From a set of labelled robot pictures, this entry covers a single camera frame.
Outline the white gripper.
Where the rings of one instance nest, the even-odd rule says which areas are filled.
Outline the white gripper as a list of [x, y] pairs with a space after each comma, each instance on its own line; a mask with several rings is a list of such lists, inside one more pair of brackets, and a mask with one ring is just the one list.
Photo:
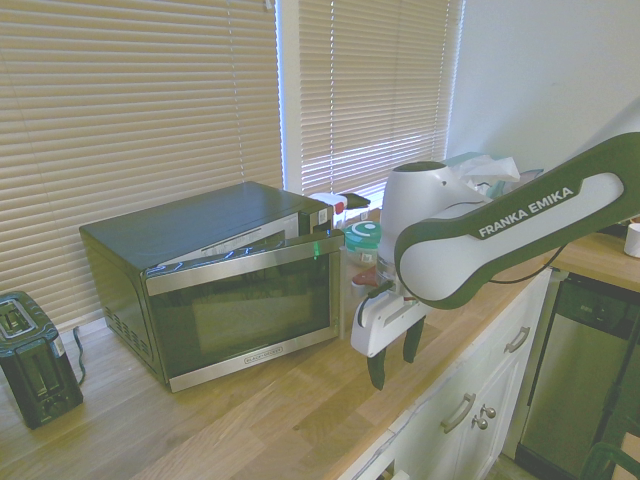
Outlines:
[[414, 362], [424, 328], [426, 305], [386, 291], [362, 302], [360, 307], [354, 315], [351, 345], [368, 357], [371, 383], [377, 390], [382, 390], [386, 378], [385, 348], [406, 332], [403, 359], [407, 363]]

